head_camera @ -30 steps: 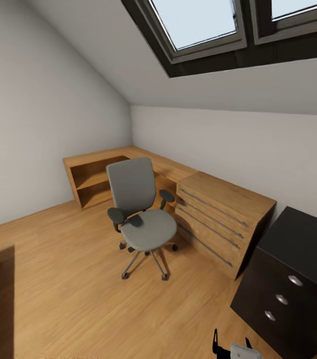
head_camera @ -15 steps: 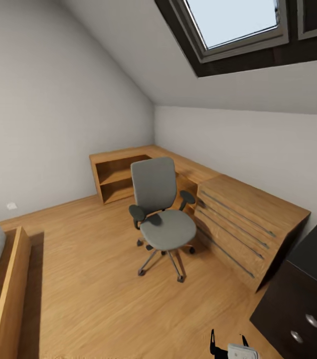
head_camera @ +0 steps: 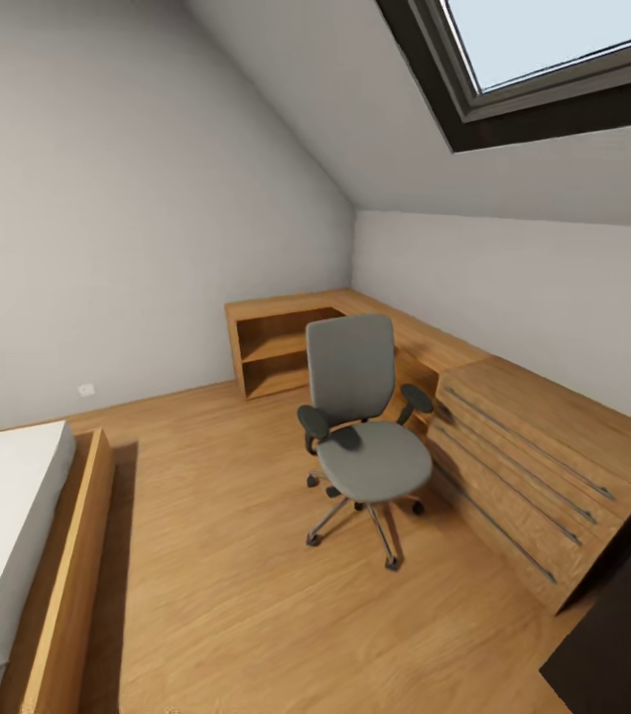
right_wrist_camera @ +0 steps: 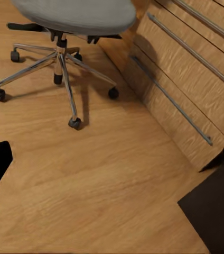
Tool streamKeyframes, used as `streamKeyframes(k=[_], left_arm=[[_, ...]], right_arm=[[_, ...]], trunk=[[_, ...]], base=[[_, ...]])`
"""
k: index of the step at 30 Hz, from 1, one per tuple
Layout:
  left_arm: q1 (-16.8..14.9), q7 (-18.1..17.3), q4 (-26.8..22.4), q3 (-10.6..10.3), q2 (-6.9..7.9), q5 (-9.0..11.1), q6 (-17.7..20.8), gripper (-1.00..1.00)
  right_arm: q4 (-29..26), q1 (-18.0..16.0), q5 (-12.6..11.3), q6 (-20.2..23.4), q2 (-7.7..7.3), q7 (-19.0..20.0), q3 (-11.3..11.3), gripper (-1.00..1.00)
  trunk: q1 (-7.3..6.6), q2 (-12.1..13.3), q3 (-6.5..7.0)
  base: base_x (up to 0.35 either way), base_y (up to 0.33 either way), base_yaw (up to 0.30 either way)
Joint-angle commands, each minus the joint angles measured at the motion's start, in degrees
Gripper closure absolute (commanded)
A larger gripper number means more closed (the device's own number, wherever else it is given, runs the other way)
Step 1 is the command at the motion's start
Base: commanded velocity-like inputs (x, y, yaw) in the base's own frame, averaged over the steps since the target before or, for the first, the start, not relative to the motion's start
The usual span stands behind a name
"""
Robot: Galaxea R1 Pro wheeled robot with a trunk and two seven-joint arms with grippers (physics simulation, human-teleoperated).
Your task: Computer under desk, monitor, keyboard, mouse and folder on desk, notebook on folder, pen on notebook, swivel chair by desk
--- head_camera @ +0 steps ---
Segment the swivel chair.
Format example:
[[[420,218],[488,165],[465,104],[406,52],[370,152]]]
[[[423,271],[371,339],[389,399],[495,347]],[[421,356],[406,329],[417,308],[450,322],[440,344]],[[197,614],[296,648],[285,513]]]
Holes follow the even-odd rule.
[[[332,482],[330,498],[345,499],[311,532],[307,544],[351,501],[361,511],[367,505],[385,551],[386,568],[396,569],[372,503],[403,497],[416,500],[420,515],[425,506],[412,493],[425,485],[433,459],[425,444],[404,426],[414,408],[432,413],[433,402],[413,384],[402,384],[408,401],[396,422],[370,421],[383,414],[395,388],[393,324],[388,313],[349,315],[307,324],[307,350],[312,405],[301,405],[298,418],[306,430],[306,449],[324,472],[310,471]],[[312,449],[314,438],[318,439]]]

